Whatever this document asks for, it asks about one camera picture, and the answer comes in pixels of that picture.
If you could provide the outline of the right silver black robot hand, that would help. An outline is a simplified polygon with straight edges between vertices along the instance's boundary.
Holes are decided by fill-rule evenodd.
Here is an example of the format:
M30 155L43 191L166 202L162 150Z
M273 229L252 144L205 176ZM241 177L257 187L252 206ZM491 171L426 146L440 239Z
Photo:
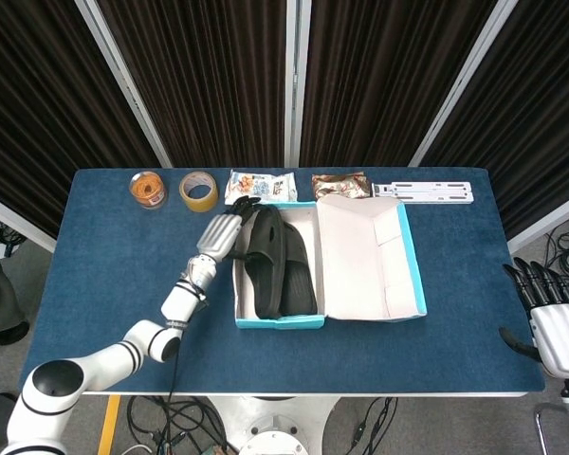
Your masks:
M569 285L556 271L519 257L504 264L503 270L523 306L532 343L520 341L506 327L498 329L500 338L552 376L569 380Z

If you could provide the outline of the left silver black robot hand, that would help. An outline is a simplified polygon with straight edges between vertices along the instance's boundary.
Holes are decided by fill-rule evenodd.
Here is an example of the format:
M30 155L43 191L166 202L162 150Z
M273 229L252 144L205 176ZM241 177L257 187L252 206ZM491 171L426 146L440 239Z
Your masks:
M229 255L243 225L260 207L260 197L239 197L223 213L211 219L196 244L198 253L216 263L222 262Z

